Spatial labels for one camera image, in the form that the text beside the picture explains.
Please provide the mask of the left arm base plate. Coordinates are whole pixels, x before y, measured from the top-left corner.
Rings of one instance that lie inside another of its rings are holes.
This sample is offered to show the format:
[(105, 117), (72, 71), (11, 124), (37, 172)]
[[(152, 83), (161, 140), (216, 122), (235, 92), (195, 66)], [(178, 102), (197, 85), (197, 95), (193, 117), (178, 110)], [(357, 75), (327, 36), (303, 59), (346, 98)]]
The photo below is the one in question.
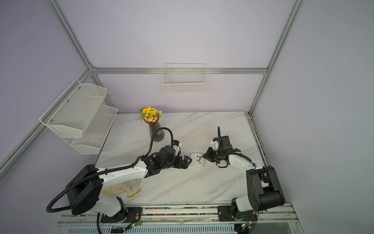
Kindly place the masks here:
[(120, 210), (117, 214), (109, 217), (105, 214), (101, 217), (101, 223), (132, 223), (139, 220), (142, 216), (142, 207), (127, 207), (126, 210)]

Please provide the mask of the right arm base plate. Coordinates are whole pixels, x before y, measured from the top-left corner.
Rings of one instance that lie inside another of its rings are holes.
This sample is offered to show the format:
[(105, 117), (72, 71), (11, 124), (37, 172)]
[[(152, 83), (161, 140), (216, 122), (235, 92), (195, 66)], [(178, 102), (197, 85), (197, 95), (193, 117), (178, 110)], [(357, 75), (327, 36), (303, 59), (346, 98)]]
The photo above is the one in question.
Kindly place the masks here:
[(218, 219), (224, 221), (257, 221), (258, 217), (255, 211), (241, 212), (231, 206), (218, 206)]

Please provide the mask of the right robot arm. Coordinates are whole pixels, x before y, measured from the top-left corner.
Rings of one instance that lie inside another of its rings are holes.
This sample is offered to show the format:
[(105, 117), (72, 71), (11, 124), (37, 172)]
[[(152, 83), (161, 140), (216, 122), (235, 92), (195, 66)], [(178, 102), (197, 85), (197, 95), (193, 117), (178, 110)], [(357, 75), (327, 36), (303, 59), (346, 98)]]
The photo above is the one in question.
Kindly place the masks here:
[(211, 141), (211, 147), (203, 158), (216, 166), (222, 161), (232, 166), (246, 177), (246, 195), (232, 199), (230, 206), (218, 208), (222, 221), (257, 219), (257, 213), (283, 206), (285, 197), (276, 173), (272, 166), (259, 167), (256, 163), (233, 148), (228, 136), (218, 136)]

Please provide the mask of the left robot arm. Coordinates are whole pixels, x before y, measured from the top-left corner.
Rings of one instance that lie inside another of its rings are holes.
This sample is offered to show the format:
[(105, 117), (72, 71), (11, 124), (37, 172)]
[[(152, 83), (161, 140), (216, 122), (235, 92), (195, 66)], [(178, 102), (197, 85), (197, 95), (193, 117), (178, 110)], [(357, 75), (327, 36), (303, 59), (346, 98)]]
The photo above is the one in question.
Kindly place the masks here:
[(134, 166), (125, 165), (124, 170), (115, 167), (115, 171), (110, 172), (109, 169), (95, 168), (92, 164), (85, 166), (68, 184), (69, 186), (96, 172), (103, 172), (103, 174), (83, 182), (67, 193), (72, 214), (80, 215), (93, 211), (114, 217), (125, 213), (123, 200), (120, 197), (106, 195), (103, 191), (120, 183), (157, 175), (164, 169), (187, 169), (192, 159), (181, 156), (180, 150), (181, 144), (174, 140), (172, 146), (167, 145), (159, 152), (139, 159)]

